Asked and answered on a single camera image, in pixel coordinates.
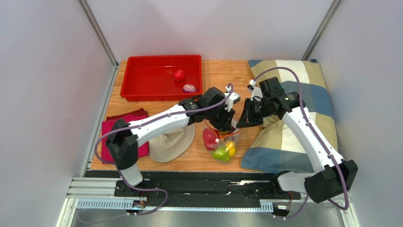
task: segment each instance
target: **gray floor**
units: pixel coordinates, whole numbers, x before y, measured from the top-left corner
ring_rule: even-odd
[[[300,205],[293,203],[291,212]],[[100,221],[120,214],[123,210],[78,210],[84,221]],[[73,227],[89,226],[74,221]],[[271,215],[250,212],[157,211],[141,217],[122,217],[97,227],[343,227],[340,211],[328,204],[308,204],[296,219],[277,220]]]

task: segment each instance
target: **cushion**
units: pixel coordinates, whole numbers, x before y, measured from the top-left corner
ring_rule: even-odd
[[[287,67],[298,75],[302,86],[302,98],[309,113],[323,135],[337,150],[337,135],[333,120],[333,109],[318,63],[309,61],[249,60],[256,77],[273,67]],[[298,92],[297,81],[287,70],[273,70],[261,76],[257,83],[277,77],[285,92]],[[313,173],[311,162],[291,129],[277,116],[264,119],[262,131],[245,153],[242,168],[278,173],[290,170],[295,173]]]

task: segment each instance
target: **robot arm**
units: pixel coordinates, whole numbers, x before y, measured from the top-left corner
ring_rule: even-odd
[[[315,171],[315,173],[311,174],[279,173],[273,183],[274,194],[288,191],[301,192],[308,194],[317,203],[342,194],[343,188],[335,163],[330,159],[330,155],[325,152],[317,136],[308,126],[301,112],[299,94],[297,92],[286,94],[277,78],[267,79],[260,82],[259,85],[261,89],[252,85],[248,86],[252,92],[252,99],[247,98],[245,100],[244,111],[237,128],[260,125],[263,123],[264,117],[277,115],[296,135]],[[358,170],[357,165],[353,160],[345,161],[332,148],[315,122],[310,121],[309,111],[305,107],[305,103],[303,105],[303,111],[305,111],[309,123],[342,170],[347,190],[349,190]]]
[[[137,166],[138,147],[150,139],[203,120],[210,121],[219,131],[230,131],[232,117],[235,114],[232,106],[240,101],[240,96],[235,92],[230,95],[229,91],[230,89],[227,88],[227,93],[222,93],[219,89],[212,87],[204,95],[184,99],[169,110],[152,117],[132,122],[116,121],[112,130],[138,126],[135,129],[112,134],[107,138],[106,146],[114,159],[116,168],[121,171],[128,183],[136,186],[143,180]],[[228,95],[230,97],[225,103],[207,111],[196,111],[218,104]]]

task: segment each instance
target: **white stripe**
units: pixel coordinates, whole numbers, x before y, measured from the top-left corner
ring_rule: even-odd
[[[309,76],[302,61],[276,60],[276,64],[278,67],[287,67],[292,69],[297,74],[301,83],[309,84]],[[292,75],[292,73],[287,70],[279,70],[279,73],[281,79],[280,83],[285,81],[297,81],[294,75]]]
[[[312,117],[312,120],[315,122],[316,120],[316,112],[309,112]],[[306,154],[304,148],[301,143],[299,143],[297,137],[291,131],[291,129],[287,126],[283,126],[283,137],[281,142],[281,150],[292,151],[297,153]]]

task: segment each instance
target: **red plastic tray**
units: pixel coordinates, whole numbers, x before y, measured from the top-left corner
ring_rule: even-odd
[[[185,81],[174,81],[177,70],[185,72]],[[185,84],[195,86],[197,92],[184,93]],[[127,60],[120,95],[129,102],[169,101],[200,95],[202,91],[200,55],[141,56]]]

